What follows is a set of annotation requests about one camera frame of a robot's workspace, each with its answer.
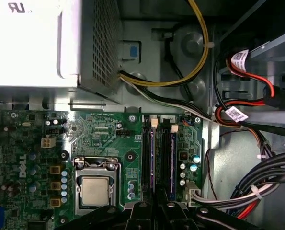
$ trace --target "sticker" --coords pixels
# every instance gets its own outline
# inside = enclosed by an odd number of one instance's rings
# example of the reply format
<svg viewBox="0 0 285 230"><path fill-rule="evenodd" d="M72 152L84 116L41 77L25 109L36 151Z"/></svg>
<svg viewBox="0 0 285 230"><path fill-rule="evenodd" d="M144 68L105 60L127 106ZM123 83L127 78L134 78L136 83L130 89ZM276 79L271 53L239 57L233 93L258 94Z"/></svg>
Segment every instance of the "sticker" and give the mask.
<svg viewBox="0 0 285 230"><path fill-rule="evenodd" d="M0 15L24 15L29 13L54 13L58 16L68 0L22 0L21 2L9 2L0 0Z"/></svg>
<svg viewBox="0 0 285 230"><path fill-rule="evenodd" d="M234 66L236 66L238 69L246 72L245 62L248 56L249 50L242 50L236 54L231 59L231 62Z"/></svg>
<svg viewBox="0 0 285 230"><path fill-rule="evenodd" d="M244 121L249 118L247 115L245 115L242 111L240 111L234 106L230 107L227 111L225 111L225 113L235 122Z"/></svg>

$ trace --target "green circuit board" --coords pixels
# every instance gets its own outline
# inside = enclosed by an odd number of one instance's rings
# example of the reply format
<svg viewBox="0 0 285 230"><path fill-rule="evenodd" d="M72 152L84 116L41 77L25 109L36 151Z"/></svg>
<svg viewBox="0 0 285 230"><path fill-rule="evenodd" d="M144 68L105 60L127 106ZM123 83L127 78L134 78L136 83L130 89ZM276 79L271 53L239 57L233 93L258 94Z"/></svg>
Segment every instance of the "green circuit board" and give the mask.
<svg viewBox="0 0 285 230"><path fill-rule="evenodd" d="M126 203L142 200L143 153L150 149L142 145L144 117L154 115L0 111L0 116L5 131L0 145L0 186L6 187L0 206L6 209L5 230L52 230L81 216L75 212L76 157L117 158L122 168L119 187L114 186L116 205L123 209ZM174 200L184 202L180 164L188 166L192 156L200 156L202 123L186 125L182 115L158 115L157 135L163 117L174 117L171 123L179 126L173 168ZM161 139L157 140L160 153ZM180 154L184 152L187 158L182 160ZM69 157L64 159L63 153L69 153ZM199 187L201 165L194 173L189 167L183 170L186 180Z"/></svg>
<svg viewBox="0 0 285 230"><path fill-rule="evenodd" d="M2 206L6 208L5 229L26 229L27 220L41 220L43 215L54 212L54 220L47 229L60 224L62 216L71 221L74 214L74 167L71 160L62 161L60 154L67 149L71 158L76 156L117 157L122 164L122 179L118 206L139 201L141 180L141 114L108 114L84 112L1 112L2 123L10 130L8 138L0 147L0 185L14 182L17 190L6 190ZM66 120L63 125L46 126L47 120ZM117 124L129 131L128 136L116 135ZM50 133L56 137L56 145L42 148L41 140ZM52 174L50 167L66 170L67 195L62 196L61 188L51 188L52 182L60 185L62 175ZM135 184L135 197L128 199L128 183ZM51 199L57 199L55 207Z"/></svg>

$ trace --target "yellow wire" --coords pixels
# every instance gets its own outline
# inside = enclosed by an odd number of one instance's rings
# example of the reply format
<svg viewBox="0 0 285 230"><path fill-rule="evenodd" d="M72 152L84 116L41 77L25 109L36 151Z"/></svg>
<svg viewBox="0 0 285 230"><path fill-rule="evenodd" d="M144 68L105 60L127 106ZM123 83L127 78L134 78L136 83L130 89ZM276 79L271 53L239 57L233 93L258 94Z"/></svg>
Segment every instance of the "yellow wire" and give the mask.
<svg viewBox="0 0 285 230"><path fill-rule="evenodd" d="M179 80L174 80L174 81L167 81L167 82L145 82L142 80L137 80L137 79L133 79L133 78L129 78L127 76L125 76L124 74L120 74L120 76L122 78L124 78L125 80L129 81L132 84L135 85L140 85L140 86L146 86L146 87L160 87L160 86L169 86L169 85L174 85L174 84L178 84L178 83L183 83L184 81L192 78L194 75L196 75L204 66L207 56L208 56L208 52L209 52L209 48L208 48L208 43L209 43L209 38L208 38L208 31L207 31L207 27L205 24L205 21L203 19L203 16L198 8L198 6L196 5L194 0L188 0L190 6L192 7L193 11L195 12L195 15L202 27L202 32L203 32L203 38L204 38L204 51L203 54L201 56L201 59L199 61L199 63L197 64L197 66L194 68L194 70L188 74L186 77L179 79Z"/></svg>

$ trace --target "white wire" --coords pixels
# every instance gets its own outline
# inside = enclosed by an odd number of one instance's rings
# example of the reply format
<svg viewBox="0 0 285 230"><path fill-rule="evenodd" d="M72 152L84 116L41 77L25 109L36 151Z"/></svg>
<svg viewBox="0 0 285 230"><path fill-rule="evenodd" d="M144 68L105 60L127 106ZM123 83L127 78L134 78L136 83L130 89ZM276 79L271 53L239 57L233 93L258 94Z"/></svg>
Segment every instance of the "white wire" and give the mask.
<svg viewBox="0 0 285 230"><path fill-rule="evenodd" d="M130 85L131 87L133 87L134 89L136 89L142 96L144 96L146 99L148 99L149 101L152 101L152 102L155 102L155 103L159 103L163 106L169 106L169 107L177 107L177 108L181 108L189 113L192 113L198 117L200 117L201 119L204 119L206 121L210 121L210 122L213 122L213 120L207 118L207 117L204 117L203 115L201 115L199 112L191 109L191 108L188 108L186 106L183 106L183 105L179 105L179 104L173 104L173 103L166 103L166 102L161 102L161 101L158 101L158 100L155 100L153 98L150 98L148 97L147 95L145 95L140 89L138 89L134 84L130 83L130 82L127 82L124 78L120 77L120 79L122 81L124 81L126 84Z"/></svg>
<svg viewBox="0 0 285 230"><path fill-rule="evenodd" d="M266 184L264 185L263 187L261 187L260 189L258 189L258 193L261 193L267 189L269 189L273 184ZM202 198L200 196L198 196L197 194L192 194L194 196L194 200L197 200L197 201L201 201L202 203L219 203L219 202L228 202L228 201L240 201L242 199L247 199L247 198L251 198L253 196L256 196L255 193L250 193L246 196L242 196L242 197L239 197L239 198L234 198L234 199L230 199L230 200L210 200L210 199L205 199L205 198Z"/></svg>

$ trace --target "chip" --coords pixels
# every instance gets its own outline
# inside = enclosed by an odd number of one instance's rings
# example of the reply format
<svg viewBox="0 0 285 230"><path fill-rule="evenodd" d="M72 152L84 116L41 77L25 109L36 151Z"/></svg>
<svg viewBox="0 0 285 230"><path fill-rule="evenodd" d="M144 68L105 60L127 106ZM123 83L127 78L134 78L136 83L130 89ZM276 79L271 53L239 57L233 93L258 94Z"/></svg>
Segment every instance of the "chip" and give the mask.
<svg viewBox="0 0 285 230"><path fill-rule="evenodd" d="M180 152L180 160L185 161L188 159L188 153L187 152Z"/></svg>
<svg viewBox="0 0 285 230"><path fill-rule="evenodd" d="M50 199L50 206L51 207L60 207L61 206L61 199L60 198L51 198Z"/></svg>
<svg viewBox="0 0 285 230"><path fill-rule="evenodd" d="M34 121L34 120L36 120L36 115L35 115L35 114L29 114L29 115L28 115L28 120L29 120L29 121Z"/></svg>
<svg viewBox="0 0 285 230"><path fill-rule="evenodd" d="M61 190L61 182L51 182L51 190L54 191Z"/></svg>
<svg viewBox="0 0 285 230"><path fill-rule="evenodd" d="M29 221L27 230L47 230L47 223L45 221Z"/></svg>
<svg viewBox="0 0 285 230"><path fill-rule="evenodd" d="M11 210L10 216L11 217L18 217L19 216L19 210L17 210L17 209Z"/></svg>

